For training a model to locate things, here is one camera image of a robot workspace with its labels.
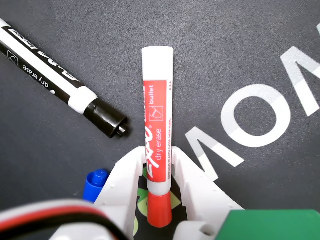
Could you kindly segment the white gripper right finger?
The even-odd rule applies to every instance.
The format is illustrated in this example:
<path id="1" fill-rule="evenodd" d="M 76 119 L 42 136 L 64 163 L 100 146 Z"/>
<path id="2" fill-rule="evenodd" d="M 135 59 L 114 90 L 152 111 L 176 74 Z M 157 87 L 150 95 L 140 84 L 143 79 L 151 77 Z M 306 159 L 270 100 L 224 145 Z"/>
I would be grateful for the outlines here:
<path id="1" fill-rule="evenodd" d="M 243 210 L 221 190 L 180 148 L 172 148 L 172 173 L 179 186 L 189 221 L 221 226 L 232 210 Z"/>

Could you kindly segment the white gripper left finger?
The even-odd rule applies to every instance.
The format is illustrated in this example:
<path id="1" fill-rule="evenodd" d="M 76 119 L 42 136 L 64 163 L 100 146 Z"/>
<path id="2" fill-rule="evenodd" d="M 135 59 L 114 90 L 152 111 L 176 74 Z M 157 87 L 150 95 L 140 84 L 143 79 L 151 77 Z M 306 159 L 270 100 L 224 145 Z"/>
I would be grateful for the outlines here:
<path id="1" fill-rule="evenodd" d="M 143 146 L 126 154 L 115 164 L 94 203 L 130 240 L 134 238 L 139 177 L 145 163 Z"/>

